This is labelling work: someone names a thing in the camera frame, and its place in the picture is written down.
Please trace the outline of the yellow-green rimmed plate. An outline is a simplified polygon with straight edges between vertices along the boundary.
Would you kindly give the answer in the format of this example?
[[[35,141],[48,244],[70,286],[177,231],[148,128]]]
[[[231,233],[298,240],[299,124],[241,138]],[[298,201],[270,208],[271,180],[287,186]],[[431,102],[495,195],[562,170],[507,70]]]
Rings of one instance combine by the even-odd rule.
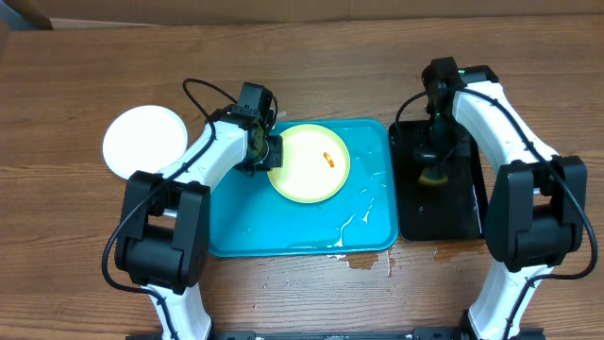
[[[346,183],[351,159],[344,140],[315,124],[288,127],[283,140],[282,166],[268,172],[273,187],[297,203],[317,203],[336,195]]]

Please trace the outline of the green and yellow sponge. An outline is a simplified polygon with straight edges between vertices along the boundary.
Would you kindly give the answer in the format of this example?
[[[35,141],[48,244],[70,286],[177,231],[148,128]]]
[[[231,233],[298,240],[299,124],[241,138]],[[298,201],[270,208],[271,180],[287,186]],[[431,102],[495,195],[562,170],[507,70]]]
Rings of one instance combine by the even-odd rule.
[[[426,167],[422,170],[418,182],[426,186],[440,186],[448,183],[448,175],[439,168]]]

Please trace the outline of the white plate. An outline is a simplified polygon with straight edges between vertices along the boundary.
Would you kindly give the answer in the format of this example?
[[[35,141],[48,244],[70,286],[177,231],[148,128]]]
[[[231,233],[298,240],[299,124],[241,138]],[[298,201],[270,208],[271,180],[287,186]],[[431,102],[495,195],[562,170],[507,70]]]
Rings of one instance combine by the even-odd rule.
[[[157,173],[186,151],[188,131],[183,120],[162,106],[134,107],[108,127],[102,154],[107,167],[128,179],[136,171]]]

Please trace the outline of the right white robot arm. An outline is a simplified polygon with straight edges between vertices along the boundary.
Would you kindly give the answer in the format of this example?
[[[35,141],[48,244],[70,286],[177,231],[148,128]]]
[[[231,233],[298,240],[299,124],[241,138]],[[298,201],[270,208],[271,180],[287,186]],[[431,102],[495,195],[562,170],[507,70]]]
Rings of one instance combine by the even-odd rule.
[[[428,124],[414,148],[419,180],[445,180],[462,127],[492,165],[495,187],[482,225],[492,263],[464,320],[469,339],[518,339],[520,320],[542,281],[574,281],[596,267],[598,247],[584,211],[587,168],[545,144],[508,101],[486,65],[434,59],[421,75]]]

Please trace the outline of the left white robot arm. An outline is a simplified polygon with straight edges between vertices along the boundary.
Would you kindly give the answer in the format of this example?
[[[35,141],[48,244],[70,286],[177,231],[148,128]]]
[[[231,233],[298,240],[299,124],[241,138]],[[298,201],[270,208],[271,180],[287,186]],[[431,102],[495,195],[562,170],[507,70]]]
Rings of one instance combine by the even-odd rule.
[[[204,115],[202,135],[176,161],[128,179],[101,269],[111,287],[150,297],[158,339],[211,338],[199,288],[210,253],[210,195],[231,169],[254,176],[281,166],[282,139],[271,132],[277,108],[270,90],[245,82],[229,105]]]

